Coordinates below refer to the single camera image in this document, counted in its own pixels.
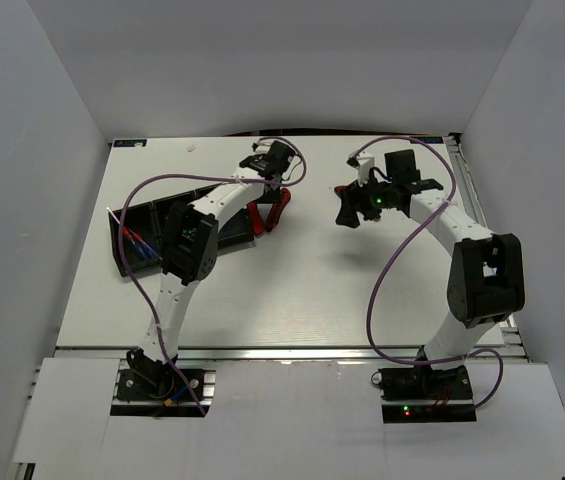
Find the red black utility knife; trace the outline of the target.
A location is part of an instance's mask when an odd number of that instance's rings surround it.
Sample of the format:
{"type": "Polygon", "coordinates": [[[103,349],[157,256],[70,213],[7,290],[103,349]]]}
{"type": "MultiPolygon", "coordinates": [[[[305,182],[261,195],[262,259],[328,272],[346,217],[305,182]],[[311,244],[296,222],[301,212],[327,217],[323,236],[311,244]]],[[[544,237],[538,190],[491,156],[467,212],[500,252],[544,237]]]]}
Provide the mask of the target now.
{"type": "Polygon", "coordinates": [[[248,215],[251,221],[253,235],[258,238],[266,232],[266,224],[263,220],[258,205],[255,201],[247,205],[248,215]]]}

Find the blue red screwdriver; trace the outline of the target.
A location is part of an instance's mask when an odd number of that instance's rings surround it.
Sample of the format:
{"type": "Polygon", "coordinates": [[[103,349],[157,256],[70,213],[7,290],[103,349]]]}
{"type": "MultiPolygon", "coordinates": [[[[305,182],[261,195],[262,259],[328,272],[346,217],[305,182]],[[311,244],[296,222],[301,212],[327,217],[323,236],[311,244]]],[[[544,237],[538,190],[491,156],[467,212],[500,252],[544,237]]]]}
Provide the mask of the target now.
{"type": "MultiPolygon", "coordinates": [[[[120,225],[120,210],[112,210],[106,208],[110,225],[112,251],[114,257],[118,259],[118,230],[120,225]]],[[[130,263],[146,262],[149,260],[157,260],[159,254],[151,244],[150,235],[153,233],[149,210],[147,207],[141,207],[139,211],[132,212],[129,210],[125,217],[125,223],[122,233],[123,250],[130,263]]]]}
{"type": "Polygon", "coordinates": [[[124,227],[123,236],[130,243],[133,250],[143,259],[158,258],[158,253],[136,232],[124,227]]]}

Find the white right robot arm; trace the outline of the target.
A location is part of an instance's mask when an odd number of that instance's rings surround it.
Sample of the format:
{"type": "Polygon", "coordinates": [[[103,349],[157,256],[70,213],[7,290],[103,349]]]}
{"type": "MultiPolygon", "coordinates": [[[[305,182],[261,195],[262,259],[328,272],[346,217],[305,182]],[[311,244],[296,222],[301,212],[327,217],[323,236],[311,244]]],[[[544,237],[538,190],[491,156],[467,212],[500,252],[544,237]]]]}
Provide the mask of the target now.
{"type": "Polygon", "coordinates": [[[348,228],[377,221],[394,209],[428,231],[451,257],[446,288],[449,312],[414,364],[415,390],[434,399],[450,385],[447,370],[459,367],[496,324],[523,308],[525,288],[520,240],[478,224],[452,202],[435,179],[425,179],[413,150],[389,152],[381,174],[372,155],[348,159],[357,172],[352,183],[336,188],[341,205],[336,223],[348,228]]]}

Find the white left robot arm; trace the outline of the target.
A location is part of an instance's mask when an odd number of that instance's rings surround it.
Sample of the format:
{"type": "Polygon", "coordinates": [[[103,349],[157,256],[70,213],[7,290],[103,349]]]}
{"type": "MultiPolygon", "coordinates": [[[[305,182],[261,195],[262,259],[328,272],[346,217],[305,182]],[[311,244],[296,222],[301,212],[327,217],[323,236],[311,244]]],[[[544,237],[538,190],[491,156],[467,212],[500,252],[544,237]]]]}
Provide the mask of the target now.
{"type": "Polygon", "coordinates": [[[160,240],[160,284],[157,299],[148,301],[151,323],[139,346],[127,352],[130,370],[150,398],[161,399],[179,376],[174,366],[179,336],[192,296],[215,267],[219,232],[248,204],[273,193],[281,197],[283,176],[300,152],[288,141],[267,137],[256,141],[253,153],[239,162],[228,178],[189,203],[174,202],[160,240]]]}

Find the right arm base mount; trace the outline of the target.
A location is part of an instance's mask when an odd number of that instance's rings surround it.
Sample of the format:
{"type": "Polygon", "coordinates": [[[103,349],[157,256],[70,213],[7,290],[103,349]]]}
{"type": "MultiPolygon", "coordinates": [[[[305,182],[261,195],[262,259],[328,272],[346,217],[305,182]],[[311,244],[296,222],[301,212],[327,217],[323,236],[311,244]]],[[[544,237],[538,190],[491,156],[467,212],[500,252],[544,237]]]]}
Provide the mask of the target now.
{"type": "Polygon", "coordinates": [[[472,423],[477,420],[473,390],[465,366],[383,368],[371,376],[388,424],[472,423]]]}

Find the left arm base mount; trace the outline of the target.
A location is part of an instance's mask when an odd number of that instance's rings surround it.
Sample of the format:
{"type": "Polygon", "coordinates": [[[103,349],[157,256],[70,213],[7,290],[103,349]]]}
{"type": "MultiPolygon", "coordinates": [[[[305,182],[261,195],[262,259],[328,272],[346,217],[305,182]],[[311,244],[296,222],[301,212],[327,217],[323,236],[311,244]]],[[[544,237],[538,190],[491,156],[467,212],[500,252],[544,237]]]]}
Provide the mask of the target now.
{"type": "MultiPolygon", "coordinates": [[[[213,396],[216,372],[203,369],[183,369],[198,400],[213,396]]],[[[114,398],[122,402],[160,402],[195,403],[188,387],[175,373],[168,373],[158,386],[140,377],[131,369],[120,371],[114,398]]]]}

